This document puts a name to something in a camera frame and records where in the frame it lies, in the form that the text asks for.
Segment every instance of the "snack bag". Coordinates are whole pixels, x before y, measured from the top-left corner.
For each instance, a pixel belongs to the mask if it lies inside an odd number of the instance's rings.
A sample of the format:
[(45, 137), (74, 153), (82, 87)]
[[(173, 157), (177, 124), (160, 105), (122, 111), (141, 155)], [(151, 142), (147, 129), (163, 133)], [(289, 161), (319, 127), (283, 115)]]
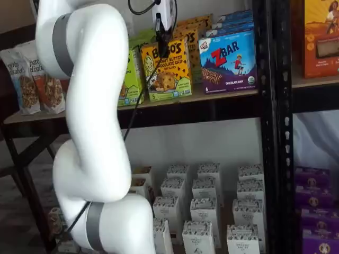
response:
[(40, 111), (38, 91), (30, 73), (29, 63), (14, 49), (0, 51), (16, 90), (22, 114), (31, 115)]
[(40, 65), (35, 41), (15, 47), (30, 64), (31, 74), (38, 88), (39, 98), (49, 113), (58, 114), (65, 110), (63, 88), (59, 79), (51, 78)]

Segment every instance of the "white carton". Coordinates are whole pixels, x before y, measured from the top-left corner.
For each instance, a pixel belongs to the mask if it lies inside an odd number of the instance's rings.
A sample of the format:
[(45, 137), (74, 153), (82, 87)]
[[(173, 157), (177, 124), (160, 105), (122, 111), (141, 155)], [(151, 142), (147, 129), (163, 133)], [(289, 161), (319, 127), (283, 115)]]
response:
[(236, 225), (257, 225), (260, 252), (266, 253), (266, 228), (262, 201), (256, 199), (233, 200), (233, 217)]
[(153, 235), (156, 254), (173, 254), (168, 220), (153, 219)]
[(211, 222), (186, 221), (182, 232), (186, 254), (215, 254)]
[(260, 254), (257, 227), (227, 225), (227, 246), (230, 254)]
[(263, 210), (265, 210), (265, 188), (264, 181), (250, 179), (238, 181), (237, 183), (238, 199), (259, 199), (263, 201)]
[(191, 202), (192, 221), (212, 222), (213, 237), (216, 248), (221, 248), (220, 206), (216, 198), (194, 198)]
[(146, 180), (147, 188), (148, 188), (148, 196), (151, 202), (154, 202), (156, 194), (158, 194), (158, 189), (155, 185), (155, 179), (153, 177), (152, 167), (138, 167), (135, 168), (132, 172), (132, 178), (142, 178)]
[(216, 179), (214, 177), (201, 177), (193, 180), (192, 193), (193, 198), (218, 198)]
[(174, 244), (182, 244), (183, 219), (179, 208), (179, 198), (156, 197), (153, 204), (153, 212), (157, 219), (168, 219), (172, 242)]
[(146, 184), (146, 180), (142, 178), (133, 178), (131, 187), (129, 188), (131, 192), (135, 192), (143, 197), (145, 197), (149, 202), (149, 194), (148, 194), (148, 187)]
[(238, 168), (239, 180), (257, 179), (264, 181), (264, 169), (260, 164)]
[(214, 177), (216, 179), (216, 189), (218, 201), (221, 206), (224, 206), (224, 192), (222, 190), (220, 163), (201, 164), (198, 168), (198, 177)]
[(188, 197), (186, 192), (186, 182), (182, 178), (165, 178), (161, 184), (161, 192), (164, 197), (178, 197), (180, 211), (184, 220), (189, 220), (190, 207), (188, 206)]

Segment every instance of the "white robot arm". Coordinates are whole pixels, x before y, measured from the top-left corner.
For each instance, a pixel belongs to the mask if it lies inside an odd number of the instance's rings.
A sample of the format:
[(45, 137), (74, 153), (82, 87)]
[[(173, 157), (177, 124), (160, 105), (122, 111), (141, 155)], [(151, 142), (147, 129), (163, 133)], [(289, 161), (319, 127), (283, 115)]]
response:
[[(117, 119), (128, 62), (127, 28), (114, 7), (92, 2), (40, 0), (40, 62), (51, 76), (70, 77), (66, 121), (72, 139), (56, 154), (53, 184), (69, 226), (91, 202), (71, 232), (81, 247), (155, 254), (151, 207), (142, 196), (127, 194), (131, 169)], [(162, 11), (168, 31), (173, 13)], [(154, 15), (162, 11), (155, 8)]]

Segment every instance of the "purple snack box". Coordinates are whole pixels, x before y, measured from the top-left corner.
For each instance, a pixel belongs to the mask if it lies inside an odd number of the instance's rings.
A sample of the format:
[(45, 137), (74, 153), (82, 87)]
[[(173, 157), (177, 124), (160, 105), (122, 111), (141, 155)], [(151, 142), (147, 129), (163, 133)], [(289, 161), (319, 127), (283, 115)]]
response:
[(303, 254), (338, 254), (339, 233), (306, 228), (302, 230)]
[(301, 210), (301, 225), (323, 230), (339, 231), (339, 210), (306, 209)]
[(333, 208), (331, 189), (296, 186), (296, 207), (311, 206), (313, 208)]
[(329, 188), (330, 182), (330, 172), (328, 169), (296, 167), (296, 185)]

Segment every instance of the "blue snack box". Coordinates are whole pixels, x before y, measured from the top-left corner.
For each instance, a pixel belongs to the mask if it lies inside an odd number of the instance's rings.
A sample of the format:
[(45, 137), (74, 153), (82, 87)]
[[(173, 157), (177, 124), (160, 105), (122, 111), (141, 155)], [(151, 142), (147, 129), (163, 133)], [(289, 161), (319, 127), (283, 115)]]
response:
[(205, 93), (257, 87), (253, 29), (202, 38), (199, 51)]

